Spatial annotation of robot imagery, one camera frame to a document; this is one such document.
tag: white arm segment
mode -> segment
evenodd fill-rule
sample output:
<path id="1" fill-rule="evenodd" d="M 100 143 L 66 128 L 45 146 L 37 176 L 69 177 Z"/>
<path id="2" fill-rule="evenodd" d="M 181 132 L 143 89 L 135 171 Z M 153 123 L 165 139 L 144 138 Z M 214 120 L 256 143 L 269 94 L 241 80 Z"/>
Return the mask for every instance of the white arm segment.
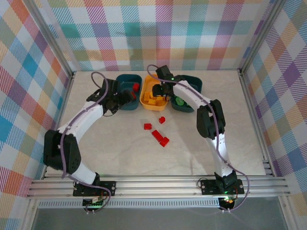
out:
<path id="1" fill-rule="evenodd" d="M 180 83 L 186 85 L 189 88 L 192 88 L 186 80 L 181 80 Z M 174 91 L 174 95 L 176 95 L 177 97 L 180 97 L 182 100 L 184 100 L 195 111 L 197 111 L 198 108 L 201 105 L 204 105 L 204 106 L 206 105 L 205 102 L 203 102 L 199 97 L 197 97 L 194 93 L 192 93 L 190 90 L 188 90 L 184 86 L 176 84 L 173 87 L 173 91 Z M 210 99 L 204 97 L 202 94 L 200 94 L 196 90 L 194 90 L 194 91 L 199 96 L 201 96 L 205 101 L 210 102 Z M 215 137 L 214 140 L 212 140 L 210 138 L 206 138 L 206 141 L 207 141 L 207 143 L 210 147 L 210 150 L 211 150 L 211 153 L 212 153 L 212 156 L 213 156 L 213 160 L 214 160 L 214 164 L 215 164 L 215 170 L 216 170 L 216 173 L 221 177 L 228 176 L 229 174 L 232 173 L 232 169 L 227 164 L 225 164 L 222 161 L 222 159 L 218 156 L 218 154 L 216 152 L 216 139 L 217 139 L 216 137 Z M 220 152 L 221 156 L 228 163 L 230 163 L 228 153 L 227 153 L 227 149 L 226 149 L 225 135 L 224 134 L 219 135 L 219 152 Z"/>
<path id="2" fill-rule="evenodd" d="M 89 106 L 93 105 L 95 102 L 86 102 L 83 106 L 83 108 L 80 110 L 84 110 L 85 108 L 88 108 Z M 101 105 L 97 104 L 93 108 L 91 108 L 89 111 L 82 114 L 73 124 L 73 126 L 68 130 L 66 135 L 73 134 L 74 137 L 77 139 L 77 143 L 79 143 L 80 139 L 84 135 L 84 133 L 91 127 L 91 125 L 101 118 L 103 115 L 103 108 Z M 58 129 L 59 133 L 63 133 L 65 128 L 69 125 L 71 122 L 67 122 L 65 125 L 60 127 Z M 80 162 L 80 165 L 78 169 L 72 174 L 72 177 L 77 179 L 78 181 L 92 184 L 94 182 L 94 179 L 96 177 L 96 174 L 87 168 L 83 162 Z"/>
<path id="3" fill-rule="evenodd" d="M 95 102 L 86 102 L 83 106 L 83 108 L 79 111 L 81 112 L 82 110 L 88 108 Z M 103 115 L 103 108 L 101 105 L 97 104 L 93 108 L 91 108 L 89 111 L 85 112 L 82 114 L 77 121 L 74 122 L 73 126 L 68 130 L 66 135 L 73 134 L 74 137 L 76 137 L 77 142 L 79 143 L 80 139 L 84 135 L 84 133 L 92 126 L 92 124 L 98 120 L 99 118 L 102 117 Z M 63 133 L 65 128 L 68 126 L 68 124 L 71 122 L 67 122 L 65 125 L 60 127 L 58 131 L 60 133 Z"/>

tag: teal bin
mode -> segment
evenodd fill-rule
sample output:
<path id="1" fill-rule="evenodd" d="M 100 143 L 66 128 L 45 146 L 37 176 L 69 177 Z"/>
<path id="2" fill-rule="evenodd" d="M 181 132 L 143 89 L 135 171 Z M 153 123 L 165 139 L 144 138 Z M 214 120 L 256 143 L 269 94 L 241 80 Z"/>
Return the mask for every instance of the teal bin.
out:
<path id="1" fill-rule="evenodd" d="M 188 75 L 182 75 L 182 77 L 187 80 L 190 86 L 192 86 L 198 92 L 201 92 L 201 88 L 202 88 L 201 79 L 197 77 L 193 77 L 193 76 L 188 76 Z M 181 98 L 176 97 L 176 96 L 171 97 L 171 104 L 172 104 L 172 107 L 178 111 L 182 111 L 186 113 L 192 113 L 194 111 L 194 109 L 192 109 L 191 106 L 189 106 L 185 101 L 183 101 Z"/>
<path id="2" fill-rule="evenodd" d="M 116 78 L 117 81 L 119 81 L 118 84 L 118 92 L 123 90 L 129 90 L 133 91 L 133 85 L 135 83 L 140 84 L 140 90 L 138 92 L 134 92 L 136 96 L 136 100 L 133 102 L 130 102 L 127 105 L 124 105 L 121 109 L 122 110 L 135 110 L 139 106 L 140 101 L 140 94 L 142 90 L 142 78 L 140 75 L 137 74 L 121 74 Z"/>

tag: yellow bin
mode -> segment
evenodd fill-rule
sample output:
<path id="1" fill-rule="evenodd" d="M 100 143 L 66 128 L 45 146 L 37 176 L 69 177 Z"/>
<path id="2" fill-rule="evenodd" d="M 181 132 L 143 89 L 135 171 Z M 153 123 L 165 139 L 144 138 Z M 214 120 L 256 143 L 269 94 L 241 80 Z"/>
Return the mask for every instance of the yellow bin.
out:
<path id="1" fill-rule="evenodd" d="M 152 105 L 152 104 L 148 104 L 148 102 L 144 101 L 144 93 L 145 92 L 152 92 L 153 91 L 153 86 L 156 84 L 160 84 L 159 80 L 154 79 L 151 76 L 147 76 L 145 78 L 145 81 L 143 83 L 142 86 L 142 91 L 140 94 L 140 102 L 143 105 L 143 107 L 145 109 L 148 110 L 154 110 L 154 111 L 162 111 L 165 109 L 166 105 L 167 105 L 167 101 L 165 100 L 165 97 L 162 99 L 162 102 L 160 105 Z"/>

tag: white table surface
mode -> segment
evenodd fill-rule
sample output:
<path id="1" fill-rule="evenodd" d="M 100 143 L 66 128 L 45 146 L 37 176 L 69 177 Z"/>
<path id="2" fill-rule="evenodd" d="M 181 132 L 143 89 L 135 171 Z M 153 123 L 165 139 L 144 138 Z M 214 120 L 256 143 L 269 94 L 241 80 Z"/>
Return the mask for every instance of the white table surface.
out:
<path id="1" fill-rule="evenodd" d="M 123 73 L 139 74 L 146 71 L 102 72 L 115 79 Z M 262 154 L 249 117 L 245 98 L 236 71 L 173 71 L 199 77 L 202 94 L 222 103 L 226 120 L 225 139 L 232 165 L 249 175 L 265 175 Z M 90 78 L 91 72 L 77 72 L 61 124 L 65 124 L 82 108 L 86 98 L 97 87 Z M 100 85 L 102 78 L 96 75 Z M 158 118 L 166 122 L 160 124 Z M 163 136 L 170 139 L 163 148 L 143 129 L 151 123 Z M 79 143 L 82 161 L 99 174 L 213 174 L 212 154 L 204 138 L 196 130 L 196 112 L 174 110 L 170 102 L 161 112 L 143 108 L 141 103 L 134 111 L 119 110 L 112 117 L 98 119 Z"/>

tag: plastic container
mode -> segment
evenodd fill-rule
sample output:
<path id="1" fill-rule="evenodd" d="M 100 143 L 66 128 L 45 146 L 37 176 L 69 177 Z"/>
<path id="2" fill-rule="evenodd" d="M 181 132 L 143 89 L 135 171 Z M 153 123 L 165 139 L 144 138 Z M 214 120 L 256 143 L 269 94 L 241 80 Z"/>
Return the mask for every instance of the plastic container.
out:
<path id="1" fill-rule="evenodd" d="M 136 100 L 124 105 L 121 110 L 135 110 L 139 106 L 140 92 L 142 89 L 142 78 L 137 74 L 121 74 L 116 78 L 119 81 L 118 91 L 129 90 L 133 91 L 133 85 L 135 83 L 140 84 L 140 90 L 134 92 Z"/>
<path id="2" fill-rule="evenodd" d="M 145 78 L 144 84 L 142 86 L 141 95 L 140 95 L 140 102 L 145 109 L 154 110 L 154 111 L 162 111 L 162 110 L 165 109 L 165 107 L 167 105 L 167 101 L 165 100 L 165 98 L 160 100 L 161 102 L 159 102 L 159 105 L 148 104 L 148 102 L 144 101 L 145 92 L 153 92 L 153 86 L 156 85 L 156 84 L 160 84 L 160 81 L 154 79 L 153 77 L 151 77 L 149 75 Z"/>
<path id="3" fill-rule="evenodd" d="M 182 76 L 187 80 L 190 86 L 192 86 L 198 92 L 201 92 L 202 88 L 201 79 L 188 75 L 182 75 Z M 185 101 L 183 101 L 183 105 L 179 105 L 177 101 L 176 101 L 176 96 L 171 97 L 171 104 L 174 109 L 185 113 L 192 113 L 194 111 L 194 109 L 192 109 L 192 107 L 189 106 Z"/>

